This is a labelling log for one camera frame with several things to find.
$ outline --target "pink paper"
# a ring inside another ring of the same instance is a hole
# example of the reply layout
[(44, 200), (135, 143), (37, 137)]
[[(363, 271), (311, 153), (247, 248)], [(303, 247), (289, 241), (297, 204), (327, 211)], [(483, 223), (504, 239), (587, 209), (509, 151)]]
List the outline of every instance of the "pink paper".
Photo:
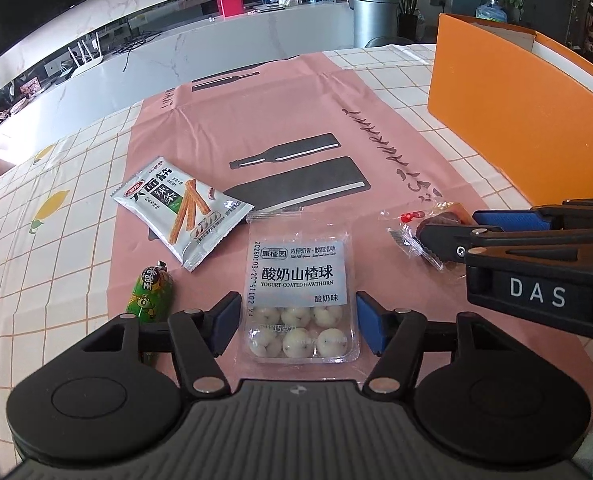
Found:
[[(453, 321), (459, 311), (478, 312), (580, 382), (593, 406), (593, 364), (576, 336), (468, 304), (463, 283), (442, 282), (441, 275), (409, 259), (390, 238), (379, 219), (382, 210), (402, 213), (410, 203), (421, 208), (422, 198), (438, 198), (438, 193), (446, 200), (463, 203), (469, 211), (486, 207), (410, 124), (352, 70), (338, 68), (322, 54), (272, 62), (194, 86), (246, 75), (195, 91), (193, 84), (187, 84), (146, 100), (132, 128), (126, 178), (163, 155), (198, 180), (227, 190), (317, 162), (350, 157), (369, 182), (369, 190), (307, 209), (352, 221), (356, 289), (365, 290), (386, 308), (411, 308), (431, 320)], [(339, 148), (275, 164), (230, 169), (231, 161), (328, 132), (339, 141)], [(108, 290), (110, 316), (125, 309), (136, 278), (157, 260), (167, 262), (174, 277), (174, 310), (208, 310), (228, 291), (243, 292), (247, 236), (247, 226), (236, 227), (189, 273), (159, 240), (148, 240), (143, 222), (119, 208)], [(233, 388), (241, 378), (362, 381), (375, 362), (363, 345), (361, 357), (354, 363), (272, 367), (236, 359), (238, 345), (235, 336), (218, 359)], [(445, 356), (428, 357), (422, 375), (445, 363)], [(160, 368), (172, 371), (169, 358), (161, 360)]]

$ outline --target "candy wrapper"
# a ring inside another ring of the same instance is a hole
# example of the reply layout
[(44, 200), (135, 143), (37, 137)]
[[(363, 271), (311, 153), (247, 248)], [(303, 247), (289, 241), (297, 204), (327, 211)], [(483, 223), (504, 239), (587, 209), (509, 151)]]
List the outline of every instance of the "candy wrapper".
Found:
[(193, 270), (254, 207), (199, 182), (162, 156), (112, 198), (142, 219)]
[(458, 202), (441, 202), (432, 208), (403, 213), (400, 217), (399, 228), (389, 228), (388, 232), (397, 245), (408, 256), (421, 256), (436, 270), (448, 268), (446, 262), (422, 245), (419, 235), (422, 229), (432, 224), (476, 225), (475, 220)]
[(301, 212), (253, 213), (242, 309), (243, 358), (302, 365), (359, 356), (346, 227)]

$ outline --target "clear plastic packaging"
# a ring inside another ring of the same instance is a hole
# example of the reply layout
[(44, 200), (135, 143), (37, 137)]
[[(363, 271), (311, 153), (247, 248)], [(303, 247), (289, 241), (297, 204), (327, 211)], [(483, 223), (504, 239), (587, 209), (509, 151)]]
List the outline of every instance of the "clear plastic packaging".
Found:
[(422, 257), (436, 270), (446, 270), (449, 262), (442, 262), (436, 254), (424, 247), (418, 235), (429, 223), (452, 225), (476, 225), (475, 220), (459, 202), (435, 203), (431, 208), (404, 212), (399, 217), (397, 228), (388, 228), (395, 243), (410, 257)]
[(267, 364), (354, 361), (352, 245), (342, 222), (250, 213), (241, 352)]

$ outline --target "spicy strip snack bag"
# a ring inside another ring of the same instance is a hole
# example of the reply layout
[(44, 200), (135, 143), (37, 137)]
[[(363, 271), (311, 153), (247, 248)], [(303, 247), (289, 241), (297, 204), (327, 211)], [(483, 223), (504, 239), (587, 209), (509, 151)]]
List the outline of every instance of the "spicy strip snack bag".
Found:
[(254, 207), (197, 181), (159, 156), (112, 198), (142, 219), (193, 270)]

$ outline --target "water bottle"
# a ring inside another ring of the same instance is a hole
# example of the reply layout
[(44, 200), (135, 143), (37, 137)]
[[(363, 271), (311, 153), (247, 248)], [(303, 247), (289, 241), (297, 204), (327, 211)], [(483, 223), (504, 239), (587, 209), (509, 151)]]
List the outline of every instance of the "water bottle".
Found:
[(491, 20), (493, 22), (508, 23), (508, 15), (501, 9), (499, 0), (490, 0), (486, 4), (477, 7), (477, 18)]

